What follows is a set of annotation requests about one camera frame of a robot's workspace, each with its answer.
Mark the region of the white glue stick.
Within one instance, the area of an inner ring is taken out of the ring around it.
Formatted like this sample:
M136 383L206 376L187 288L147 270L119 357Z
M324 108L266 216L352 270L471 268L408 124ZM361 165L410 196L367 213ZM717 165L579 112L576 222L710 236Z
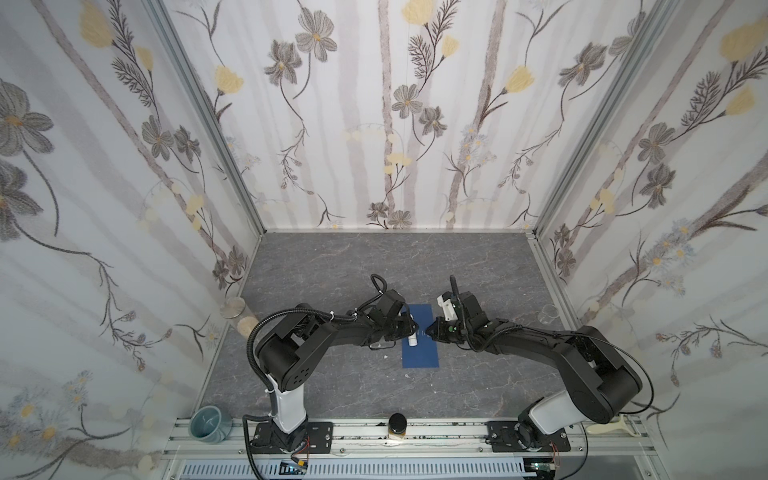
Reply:
M410 347L416 347L418 345L418 330L419 325L416 322L413 314L410 314L411 333L408 336L408 345Z

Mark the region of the dark blue envelope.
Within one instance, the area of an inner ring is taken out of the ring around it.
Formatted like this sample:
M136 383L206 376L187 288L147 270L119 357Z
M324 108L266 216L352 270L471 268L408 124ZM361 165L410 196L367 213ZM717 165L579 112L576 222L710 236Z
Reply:
M438 368L437 343L426 334L426 329L434 322L432 308L429 304L412 304L410 312L419 325L418 345L410 347L408 337L402 342L402 367L405 369Z

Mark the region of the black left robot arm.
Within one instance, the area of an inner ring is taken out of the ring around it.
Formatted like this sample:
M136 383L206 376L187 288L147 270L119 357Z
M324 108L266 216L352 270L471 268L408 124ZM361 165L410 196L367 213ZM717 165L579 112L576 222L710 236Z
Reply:
M246 355L270 400L270 444L293 453L308 443L304 384L330 348L371 349L417 331L410 307L394 290L380 290L343 315L300 303L264 317L247 338Z

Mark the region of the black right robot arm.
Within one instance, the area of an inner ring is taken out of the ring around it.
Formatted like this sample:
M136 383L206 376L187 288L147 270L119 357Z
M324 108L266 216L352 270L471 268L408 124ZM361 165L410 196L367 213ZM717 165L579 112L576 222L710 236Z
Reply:
M523 451L548 446L567 426L607 424L643 389L640 375L597 329L544 330L490 318L469 293L438 298L443 314L426 328L434 341L475 353L513 355L557 370L564 390L527 407L512 427L509 444Z

